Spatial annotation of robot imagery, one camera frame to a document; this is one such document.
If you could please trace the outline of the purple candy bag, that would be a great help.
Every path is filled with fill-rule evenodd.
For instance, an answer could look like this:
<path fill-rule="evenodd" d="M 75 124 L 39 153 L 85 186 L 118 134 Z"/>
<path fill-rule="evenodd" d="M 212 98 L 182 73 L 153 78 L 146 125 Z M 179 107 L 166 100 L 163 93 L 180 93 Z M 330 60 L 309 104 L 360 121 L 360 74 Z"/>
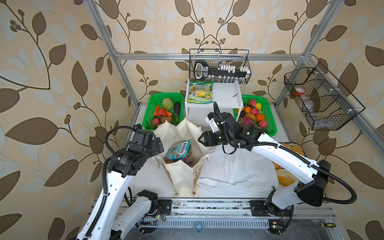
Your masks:
<path fill-rule="evenodd" d="M 184 157 L 183 158 L 183 162 L 185 164 L 187 164 L 189 167 L 193 168 L 194 167 L 194 164 L 190 161 L 190 159 L 188 157 Z"/>

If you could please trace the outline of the left green plastic basket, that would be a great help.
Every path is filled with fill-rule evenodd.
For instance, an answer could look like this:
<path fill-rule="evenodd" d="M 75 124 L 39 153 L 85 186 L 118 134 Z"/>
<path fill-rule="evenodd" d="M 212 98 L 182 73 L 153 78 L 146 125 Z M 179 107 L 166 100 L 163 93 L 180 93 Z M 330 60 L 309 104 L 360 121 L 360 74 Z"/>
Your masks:
<path fill-rule="evenodd" d="M 184 100 L 184 96 L 180 93 L 152 95 L 142 122 L 143 128 L 154 131 L 165 122 L 177 126 L 184 116 Z"/>

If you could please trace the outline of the white two-tier shelf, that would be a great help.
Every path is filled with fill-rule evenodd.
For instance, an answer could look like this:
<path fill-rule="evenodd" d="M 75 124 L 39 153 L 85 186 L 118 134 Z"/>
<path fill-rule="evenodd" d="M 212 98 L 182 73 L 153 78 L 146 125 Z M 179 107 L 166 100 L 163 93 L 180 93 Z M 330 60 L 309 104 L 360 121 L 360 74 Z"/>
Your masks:
<path fill-rule="evenodd" d="M 190 79 L 187 81 L 187 90 L 185 97 L 185 116 L 192 121 L 190 114 L 191 109 L 213 109 L 213 103 L 210 104 L 193 104 L 188 103 L 188 96 L 190 93 Z M 216 102 L 219 108 L 223 109 L 238 109 L 243 107 L 242 94 L 240 84 L 238 81 L 235 83 L 213 83 L 213 101 Z"/>

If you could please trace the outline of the orange carrot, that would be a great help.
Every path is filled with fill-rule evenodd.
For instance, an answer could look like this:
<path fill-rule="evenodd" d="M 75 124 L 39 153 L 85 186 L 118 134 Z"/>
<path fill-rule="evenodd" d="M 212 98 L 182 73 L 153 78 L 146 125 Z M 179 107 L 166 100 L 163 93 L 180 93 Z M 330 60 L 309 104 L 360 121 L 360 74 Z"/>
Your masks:
<path fill-rule="evenodd" d="M 154 111 L 154 113 L 153 113 L 153 117 L 156 117 L 156 116 L 157 116 L 157 112 L 158 112 L 159 108 L 160 108 L 160 106 L 157 105 L 156 108 L 155 108 L 155 111 Z"/>

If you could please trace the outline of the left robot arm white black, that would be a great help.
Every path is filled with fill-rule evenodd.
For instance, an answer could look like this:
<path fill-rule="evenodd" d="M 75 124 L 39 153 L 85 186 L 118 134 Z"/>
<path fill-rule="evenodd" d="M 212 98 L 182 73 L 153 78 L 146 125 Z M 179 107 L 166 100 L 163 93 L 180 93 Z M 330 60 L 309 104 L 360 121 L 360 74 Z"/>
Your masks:
<path fill-rule="evenodd" d="M 164 152 L 160 138 L 153 132 L 132 127 L 127 129 L 134 133 L 127 147 L 114 151 L 106 143 L 112 155 L 102 168 L 103 189 L 90 217 L 76 237 L 78 240 L 123 240 L 145 216 L 160 214 L 158 195 L 144 190 L 132 198 L 132 203 L 120 217 L 116 216 L 138 171 L 148 159 Z"/>

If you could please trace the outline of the right green plastic basket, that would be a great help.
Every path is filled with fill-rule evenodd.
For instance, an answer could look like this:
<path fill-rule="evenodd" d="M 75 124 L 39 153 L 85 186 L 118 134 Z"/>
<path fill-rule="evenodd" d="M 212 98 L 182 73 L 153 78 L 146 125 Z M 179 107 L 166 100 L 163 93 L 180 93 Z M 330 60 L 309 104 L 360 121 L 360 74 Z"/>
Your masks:
<path fill-rule="evenodd" d="M 242 125 L 253 124 L 269 136 L 276 135 L 278 129 L 268 100 L 261 96 L 242 95 L 243 107 L 233 109 L 236 120 Z"/>

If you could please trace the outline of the plastic bottle red cap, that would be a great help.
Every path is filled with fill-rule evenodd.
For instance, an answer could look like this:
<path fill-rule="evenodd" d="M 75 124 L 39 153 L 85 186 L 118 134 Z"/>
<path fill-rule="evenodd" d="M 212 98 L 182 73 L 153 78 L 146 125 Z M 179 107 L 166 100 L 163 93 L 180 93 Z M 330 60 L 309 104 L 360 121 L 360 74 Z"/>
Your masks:
<path fill-rule="evenodd" d="M 298 105 L 302 111 L 313 112 L 314 111 L 314 101 L 310 97 L 305 95 L 305 89 L 303 88 L 294 88 L 294 96 L 298 100 Z"/>

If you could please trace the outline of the Fox's candy bag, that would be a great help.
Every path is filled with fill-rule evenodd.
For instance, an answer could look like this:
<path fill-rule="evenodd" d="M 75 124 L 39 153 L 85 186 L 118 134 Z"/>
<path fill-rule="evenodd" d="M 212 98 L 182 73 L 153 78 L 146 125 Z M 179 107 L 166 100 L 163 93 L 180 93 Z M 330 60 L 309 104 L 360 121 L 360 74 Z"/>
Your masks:
<path fill-rule="evenodd" d="M 170 148 L 166 154 L 165 162 L 167 164 L 182 161 L 184 157 L 188 157 L 192 152 L 190 150 L 191 141 L 183 141 L 172 148 Z"/>

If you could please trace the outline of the pink dragon fruit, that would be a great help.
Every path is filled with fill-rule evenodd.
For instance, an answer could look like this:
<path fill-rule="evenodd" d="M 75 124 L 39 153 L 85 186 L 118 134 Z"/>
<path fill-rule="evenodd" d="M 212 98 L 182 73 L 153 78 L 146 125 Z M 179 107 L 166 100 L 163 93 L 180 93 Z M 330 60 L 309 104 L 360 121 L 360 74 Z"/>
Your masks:
<path fill-rule="evenodd" d="M 255 121 L 249 117 L 239 118 L 239 123 L 242 127 L 245 127 L 247 125 L 255 126 Z"/>

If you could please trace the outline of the cream floral tote bag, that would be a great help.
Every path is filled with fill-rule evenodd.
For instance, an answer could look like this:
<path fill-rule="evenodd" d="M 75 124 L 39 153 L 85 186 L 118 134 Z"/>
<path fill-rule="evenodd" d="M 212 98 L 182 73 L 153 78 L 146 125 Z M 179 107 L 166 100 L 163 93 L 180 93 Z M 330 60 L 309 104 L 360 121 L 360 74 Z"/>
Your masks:
<path fill-rule="evenodd" d="M 202 129 L 184 119 L 177 126 L 169 122 L 160 124 L 154 133 L 164 147 L 164 152 L 154 159 L 164 167 L 174 186 L 174 195 L 181 198 L 198 197 L 198 178 L 210 152 L 198 141 Z"/>

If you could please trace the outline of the yellow green snack bag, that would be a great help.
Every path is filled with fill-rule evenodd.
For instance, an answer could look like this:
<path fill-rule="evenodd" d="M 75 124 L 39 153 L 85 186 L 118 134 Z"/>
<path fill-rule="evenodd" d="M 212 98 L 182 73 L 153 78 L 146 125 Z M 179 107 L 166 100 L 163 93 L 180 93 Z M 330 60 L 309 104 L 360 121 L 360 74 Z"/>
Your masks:
<path fill-rule="evenodd" d="M 213 81 L 191 81 L 187 102 L 191 104 L 213 103 Z"/>

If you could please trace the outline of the green plastic basket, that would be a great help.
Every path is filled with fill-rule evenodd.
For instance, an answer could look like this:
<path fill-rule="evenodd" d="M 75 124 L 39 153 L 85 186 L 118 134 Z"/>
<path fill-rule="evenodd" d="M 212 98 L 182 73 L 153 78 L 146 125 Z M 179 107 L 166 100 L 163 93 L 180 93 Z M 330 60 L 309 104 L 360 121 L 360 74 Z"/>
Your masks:
<path fill-rule="evenodd" d="M 242 95 L 243 107 L 233 109 L 236 120 L 242 125 L 253 124 L 269 136 L 276 135 L 278 129 L 268 100 L 261 96 Z"/>
<path fill-rule="evenodd" d="M 165 122 L 177 126 L 184 116 L 184 100 L 184 96 L 180 93 L 152 95 L 142 122 L 143 128 L 154 131 Z"/>

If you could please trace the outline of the black bread tray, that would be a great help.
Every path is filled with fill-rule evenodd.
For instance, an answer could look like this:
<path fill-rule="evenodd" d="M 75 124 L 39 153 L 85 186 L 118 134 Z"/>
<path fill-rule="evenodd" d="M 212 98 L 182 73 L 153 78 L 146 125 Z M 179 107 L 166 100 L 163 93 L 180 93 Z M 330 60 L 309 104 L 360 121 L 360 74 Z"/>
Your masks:
<path fill-rule="evenodd" d="M 290 144 L 296 144 L 296 143 L 282 143 L 282 145 L 292 150 Z M 279 184 L 281 186 L 287 187 L 298 180 L 298 178 L 296 178 L 292 173 L 290 173 L 280 165 L 276 164 L 275 162 L 273 162 L 273 164 L 275 166 Z"/>

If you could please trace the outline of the red apple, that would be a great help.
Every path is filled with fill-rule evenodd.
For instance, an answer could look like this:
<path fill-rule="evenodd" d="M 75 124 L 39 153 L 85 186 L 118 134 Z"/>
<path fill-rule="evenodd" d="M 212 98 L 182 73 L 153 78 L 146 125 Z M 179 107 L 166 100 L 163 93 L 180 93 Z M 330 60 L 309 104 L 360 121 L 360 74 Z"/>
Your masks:
<path fill-rule="evenodd" d="M 258 122 L 258 127 L 262 129 L 266 129 L 268 127 L 268 123 L 265 120 L 261 120 Z"/>

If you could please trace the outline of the brown potato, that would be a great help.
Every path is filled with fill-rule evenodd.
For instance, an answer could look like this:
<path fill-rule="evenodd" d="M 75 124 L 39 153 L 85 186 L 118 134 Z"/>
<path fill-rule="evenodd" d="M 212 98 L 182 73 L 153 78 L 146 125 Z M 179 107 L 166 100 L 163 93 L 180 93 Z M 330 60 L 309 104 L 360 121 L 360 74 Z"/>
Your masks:
<path fill-rule="evenodd" d="M 163 124 L 165 122 L 169 122 L 170 124 L 172 124 L 173 123 L 173 118 L 170 117 L 170 116 L 162 117 L 161 120 L 160 120 L 160 123 Z"/>

